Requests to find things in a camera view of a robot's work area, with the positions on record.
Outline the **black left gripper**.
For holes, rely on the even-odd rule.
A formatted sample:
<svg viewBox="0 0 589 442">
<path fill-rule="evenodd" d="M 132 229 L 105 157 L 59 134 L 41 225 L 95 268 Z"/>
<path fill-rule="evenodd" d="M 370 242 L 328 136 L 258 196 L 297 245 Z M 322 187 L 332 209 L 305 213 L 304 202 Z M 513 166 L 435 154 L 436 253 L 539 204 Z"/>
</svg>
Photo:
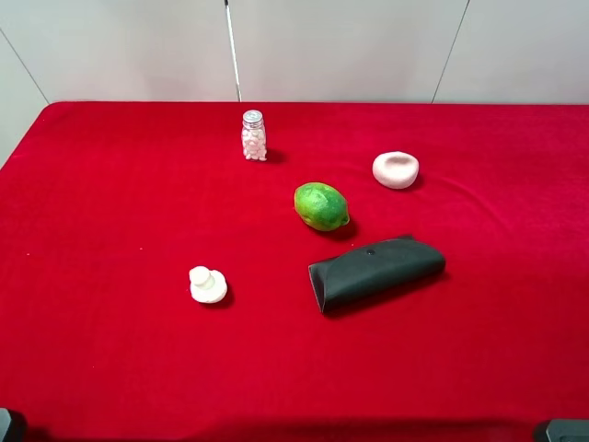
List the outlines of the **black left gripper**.
<svg viewBox="0 0 589 442">
<path fill-rule="evenodd" d="M 27 431 L 27 421 L 20 412 L 7 408 L 0 409 L 1 442 L 23 442 Z"/>
</svg>

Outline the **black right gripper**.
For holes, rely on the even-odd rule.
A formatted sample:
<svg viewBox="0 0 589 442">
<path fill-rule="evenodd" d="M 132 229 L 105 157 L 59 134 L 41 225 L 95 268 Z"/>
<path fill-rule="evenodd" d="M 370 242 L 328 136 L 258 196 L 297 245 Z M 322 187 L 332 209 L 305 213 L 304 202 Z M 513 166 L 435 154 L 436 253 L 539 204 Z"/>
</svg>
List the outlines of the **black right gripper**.
<svg viewBox="0 0 589 442">
<path fill-rule="evenodd" d="M 588 419 L 552 419 L 534 430 L 536 442 L 589 442 Z"/>
</svg>

